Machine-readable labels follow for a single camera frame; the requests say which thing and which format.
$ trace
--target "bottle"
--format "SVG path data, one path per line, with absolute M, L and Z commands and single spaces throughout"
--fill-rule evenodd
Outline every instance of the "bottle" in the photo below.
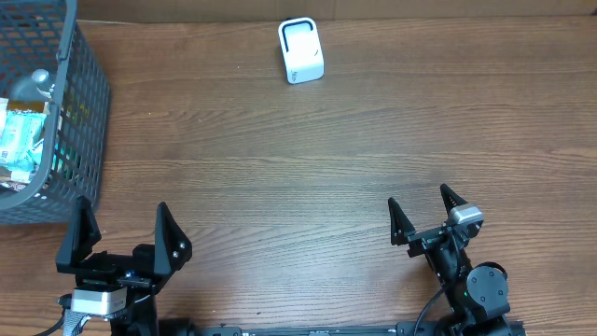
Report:
M 31 79 L 37 86 L 37 91 L 51 102 L 54 85 L 56 85 L 56 77 L 51 75 L 46 69 L 37 69 L 31 74 Z

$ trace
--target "plastic basket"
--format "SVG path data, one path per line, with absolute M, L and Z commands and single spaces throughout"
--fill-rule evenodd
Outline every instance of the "plastic basket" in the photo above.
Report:
M 56 74 L 39 170 L 0 187 L 0 224 L 63 222 L 78 195 L 97 207 L 110 88 L 76 23 L 76 0 L 0 0 L 0 96 L 35 69 Z

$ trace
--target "wooden table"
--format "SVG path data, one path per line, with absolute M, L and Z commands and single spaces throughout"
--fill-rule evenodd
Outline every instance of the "wooden table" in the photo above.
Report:
M 386 200 L 429 229 L 446 182 L 485 211 L 467 252 L 507 268 L 509 318 L 529 335 L 595 334 L 595 18 L 322 21 L 326 75 L 297 86 L 276 29 L 84 26 L 114 93 L 96 250 L 151 243 L 161 201 L 193 242 L 161 317 L 412 320 L 438 284 L 390 245 Z M 0 334 L 59 317 L 75 284 L 53 264 L 64 232 L 0 228 Z

